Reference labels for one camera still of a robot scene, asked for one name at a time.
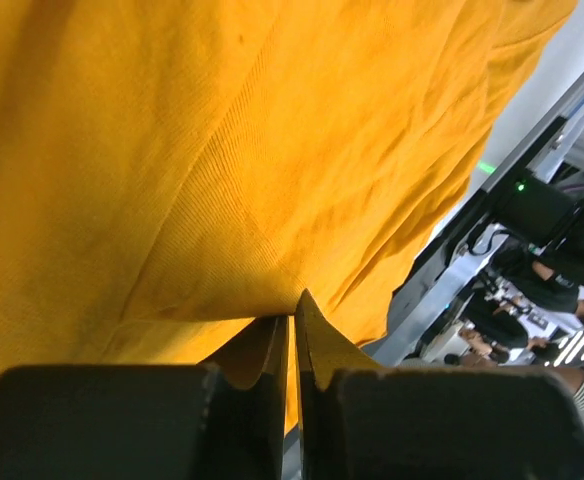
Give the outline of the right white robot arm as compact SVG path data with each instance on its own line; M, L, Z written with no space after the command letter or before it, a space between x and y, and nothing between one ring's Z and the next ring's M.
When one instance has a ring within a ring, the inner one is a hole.
M584 256L584 194L535 177L517 181L494 204L495 220L530 243Z

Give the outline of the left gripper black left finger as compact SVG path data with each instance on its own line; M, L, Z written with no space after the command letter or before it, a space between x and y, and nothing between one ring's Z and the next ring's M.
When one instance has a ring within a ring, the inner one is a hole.
M0 375L0 479L277 479L288 320L197 365L30 365Z

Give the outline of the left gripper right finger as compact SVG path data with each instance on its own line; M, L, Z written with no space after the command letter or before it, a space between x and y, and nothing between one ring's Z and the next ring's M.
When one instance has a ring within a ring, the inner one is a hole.
M305 479L584 479L584 415L544 367L385 367L304 292L294 326Z

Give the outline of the yellow t shirt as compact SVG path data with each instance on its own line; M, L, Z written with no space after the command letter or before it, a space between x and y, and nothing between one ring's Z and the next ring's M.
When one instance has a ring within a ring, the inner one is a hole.
M572 1L0 1L0 373L356 344Z

